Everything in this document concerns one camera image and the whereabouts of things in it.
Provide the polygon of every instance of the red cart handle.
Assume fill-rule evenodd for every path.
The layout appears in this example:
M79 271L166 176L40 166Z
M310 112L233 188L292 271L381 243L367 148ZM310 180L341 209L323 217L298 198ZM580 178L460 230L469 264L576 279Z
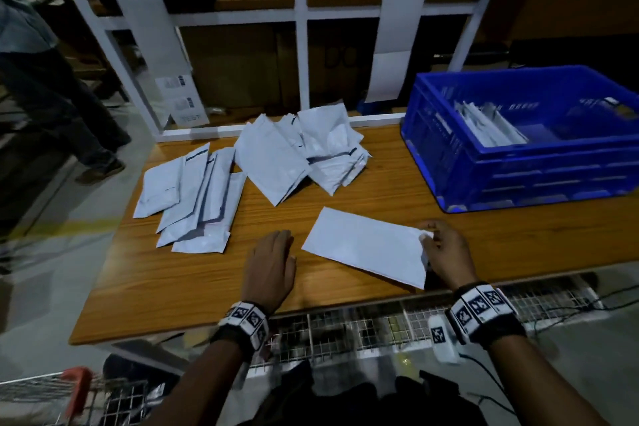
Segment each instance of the red cart handle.
M84 411L84 404L86 404L86 398L89 395L93 373L86 367L73 367L64 371L61 378L63 381L76 383L76 387L74 387L71 394L71 400L65 411L65 417L70 421Z

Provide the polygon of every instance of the wooden tabletop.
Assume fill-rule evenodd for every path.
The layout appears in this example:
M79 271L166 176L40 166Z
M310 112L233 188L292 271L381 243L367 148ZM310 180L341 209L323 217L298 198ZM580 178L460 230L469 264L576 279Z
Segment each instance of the wooden tabletop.
M399 135L398 126L362 129L373 158L333 197L311 184L273 207L250 180L224 254L186 255L156 249L160 215L133 219L141 178L117 229L98 280L70 337L72 345L217 322L240 297L247 251L276 229L290 229L297 256L295 287L280 312L380 300L411 287L301 251L324 206L415 226L444 218L466 235L478 275L503 282L639 259L639 196L444 214ZM214 140L211 151L235 138ZM157 145L145 170L185 155L204 141Z

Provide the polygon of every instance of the wire basket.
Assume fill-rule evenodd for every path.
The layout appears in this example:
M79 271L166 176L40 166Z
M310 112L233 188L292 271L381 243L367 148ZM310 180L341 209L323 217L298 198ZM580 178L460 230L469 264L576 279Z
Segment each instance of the wire basket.
M104 379L84 367L0 382L0 424L119 426L140 424L162 390L148 382Z

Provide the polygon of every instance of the person's left hand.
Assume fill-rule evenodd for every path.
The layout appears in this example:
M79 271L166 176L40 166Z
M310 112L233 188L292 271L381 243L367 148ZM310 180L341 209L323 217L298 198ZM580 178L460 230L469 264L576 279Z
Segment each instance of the person's left hand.
M273 231L258 241L244 265L242 301L257 303L272 315L291 293L295 256L289 256L293 237L289 230Z

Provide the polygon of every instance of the blue plastic crate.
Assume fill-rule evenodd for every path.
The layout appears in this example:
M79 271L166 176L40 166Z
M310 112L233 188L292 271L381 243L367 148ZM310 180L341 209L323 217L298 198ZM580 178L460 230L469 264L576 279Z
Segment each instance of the blue plastic crate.
M529 142L484 147L456 101L494 103ZM401 132L444 212L482 211L634 190L638 116L635 93L586 66L422 73Z

